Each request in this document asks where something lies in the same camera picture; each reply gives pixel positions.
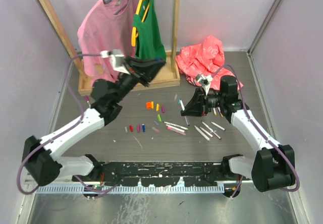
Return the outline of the brown marker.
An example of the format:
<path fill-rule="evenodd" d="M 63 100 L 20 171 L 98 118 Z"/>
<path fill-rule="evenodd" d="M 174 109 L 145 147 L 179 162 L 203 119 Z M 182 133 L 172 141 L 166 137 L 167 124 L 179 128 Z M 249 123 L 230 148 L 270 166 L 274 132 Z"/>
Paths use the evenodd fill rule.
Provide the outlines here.
<path fill-rule="evenodd" d="M 213 130 L 207 123 L 202 121 L 202 124 L 210 131 L 210 133 L 214 134 L 219 140 L 222 140 L 221 136 L 215 130 Z"/>

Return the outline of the green capped marker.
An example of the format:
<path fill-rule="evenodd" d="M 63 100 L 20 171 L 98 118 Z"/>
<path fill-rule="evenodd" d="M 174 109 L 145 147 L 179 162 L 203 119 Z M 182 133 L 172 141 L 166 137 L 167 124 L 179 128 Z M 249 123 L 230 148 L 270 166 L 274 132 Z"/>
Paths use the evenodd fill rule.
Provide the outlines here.
<path fill-rule="evenodd" d="M 174 124 L 174 123 L 170 123 L 170 122 L 166 122 L 166 121 L 164 121 L 164 123 L 165 123 L 166 125 L 174 126 L 174 127 L 177 127 L 177 128 L 183 129 L 183 130 L 189 130 L 189 128 L 184 127 L 184 126 L 180 126 L 180 125 L 178 125 L 178 124 Z"/>

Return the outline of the grey capped white marker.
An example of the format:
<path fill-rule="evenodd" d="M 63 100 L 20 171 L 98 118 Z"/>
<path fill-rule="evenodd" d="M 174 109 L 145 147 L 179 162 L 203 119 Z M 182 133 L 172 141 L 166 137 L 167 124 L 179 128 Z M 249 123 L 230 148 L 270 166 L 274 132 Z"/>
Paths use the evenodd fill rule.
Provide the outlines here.
<path fill-rule="evenodd" d="M 166 127 L 171 127 L 171 128 L 176 129 L 176 130 L 179 130 L 179 131 L 185 132 L 185 130 L 180 129 L 180 128 L 177 128 L 177 127 L 174 127 L 174 126 L 166 125 Z"/>

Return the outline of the pink pen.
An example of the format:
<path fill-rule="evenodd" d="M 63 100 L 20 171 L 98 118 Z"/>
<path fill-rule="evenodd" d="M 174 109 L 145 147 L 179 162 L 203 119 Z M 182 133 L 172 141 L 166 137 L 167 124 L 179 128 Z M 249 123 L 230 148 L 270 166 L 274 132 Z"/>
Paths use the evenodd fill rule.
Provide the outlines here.
<path fill-rule="evenodd" d="M 176 132 L 176 133 L 178 133 L 178 134 L 184 135 L 184 136 L 186 135 L 186 133 L 185 133 L 185 132 L 182 132 L 182 131 L 176 130 L 176 129 L 171 128 L 171 127 L 167 127 L 167 129 L 168 129 L 168 130 L 170 130 L 170 131 Z"/>

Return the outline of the red capped marker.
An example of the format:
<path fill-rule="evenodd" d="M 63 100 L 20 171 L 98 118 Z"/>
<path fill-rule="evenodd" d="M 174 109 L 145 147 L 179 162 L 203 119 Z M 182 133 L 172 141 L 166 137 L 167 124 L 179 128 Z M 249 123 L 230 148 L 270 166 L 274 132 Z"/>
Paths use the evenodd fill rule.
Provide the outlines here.
<path fill-rule="evenodd" d="M 205 128 L 199 127 L 208 137 L 213 138 L 213 135 L 209 133 Z"/>

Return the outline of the green marker cap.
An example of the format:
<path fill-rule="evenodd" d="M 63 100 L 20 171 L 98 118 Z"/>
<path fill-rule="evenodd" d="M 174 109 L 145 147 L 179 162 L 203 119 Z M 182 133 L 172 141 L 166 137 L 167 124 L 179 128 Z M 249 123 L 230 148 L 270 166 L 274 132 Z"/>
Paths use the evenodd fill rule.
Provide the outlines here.
<path fill-rule="evenodd" d="M 157 115 L 157 119 L 158 119 L 159 122 L 162 122 L 160 114 Z"/>

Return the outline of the orange highlighter cap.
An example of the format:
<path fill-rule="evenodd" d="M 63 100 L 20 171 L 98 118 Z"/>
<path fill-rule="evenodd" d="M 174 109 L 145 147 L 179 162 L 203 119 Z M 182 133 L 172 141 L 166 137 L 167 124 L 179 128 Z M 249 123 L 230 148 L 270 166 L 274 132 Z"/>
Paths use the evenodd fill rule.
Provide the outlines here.
<path fill-rule="evenodd" d="M 146 108 L 147 108 L 147 109 L 152 109 L 152 108 L 151 108 L 151 101 L 149 101 L 149 102 L 147 102 L 147 103 L 146 103 Z"/>

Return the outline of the navy capped white marker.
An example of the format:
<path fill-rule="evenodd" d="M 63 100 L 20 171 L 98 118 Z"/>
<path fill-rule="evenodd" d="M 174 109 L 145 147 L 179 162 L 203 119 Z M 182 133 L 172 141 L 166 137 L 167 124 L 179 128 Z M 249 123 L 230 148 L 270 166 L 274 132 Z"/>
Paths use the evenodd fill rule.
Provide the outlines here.
<path fill-rule="evenodd" d="M 184 107 L 184 104 L 183 104 L 182 100 L 181 100 L 180 106 L 181 106 L 182 111 L 184 111 L 185 107 Z M 185 122 L 186 122 L 187 126 L 190 126 L 190 122 L 189 122 L 187 116 L 184 116 L 184 119 L 185 119 Z"/>

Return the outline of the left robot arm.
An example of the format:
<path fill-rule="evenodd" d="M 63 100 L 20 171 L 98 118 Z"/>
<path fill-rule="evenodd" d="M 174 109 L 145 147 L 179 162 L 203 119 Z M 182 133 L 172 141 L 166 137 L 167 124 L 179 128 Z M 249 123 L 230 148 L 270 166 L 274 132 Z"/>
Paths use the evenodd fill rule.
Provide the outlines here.
<path fill-rule="evenodd" d="M 108 59 L 113 70 L 119 72 L 117 80 L 96 80 L 91 92 L 94 102 L 79 117 L 40 139 L 31 136 L 25 141 L 22 166 L 40 187 L 66 176 L 84 176 L 90 182 L 97 181 L 103 172 L 102 166 L 91 154 L 82 157 L 63 154 L 87 135 L 114 121 L 122 110 L 119 103 L 123 98 L 137 84 L 148 87 L 166 64 L 161 58 L 140 60 L 117 50 L 102 51 L 97 56 Z"/>

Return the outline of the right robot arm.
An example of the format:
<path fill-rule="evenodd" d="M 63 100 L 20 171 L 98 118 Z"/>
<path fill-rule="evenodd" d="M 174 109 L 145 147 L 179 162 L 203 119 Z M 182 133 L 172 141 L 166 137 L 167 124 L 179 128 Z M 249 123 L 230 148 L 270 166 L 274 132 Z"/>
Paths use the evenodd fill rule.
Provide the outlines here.
<path fill-rule="evenodd" d="M 221 173 L 231 181 L 238 175 L 253 181 L 259 192 L 274 189 L 292 191 L 299 188 L 295 171 L 295 153 L 290 145 L 282 145 L 255 119 L 238 91 L 236 77 L 226 75 L 220 79 L 219 90 L 210 87 L 212 76 L 197 75 L 199 87 L 192 99 L 181 110 L 183 117 L 203 117 L 218 107 L 221 114 L 243 135 L 255 152 L 254 159 L 241 154 L 223 157 Z"/>

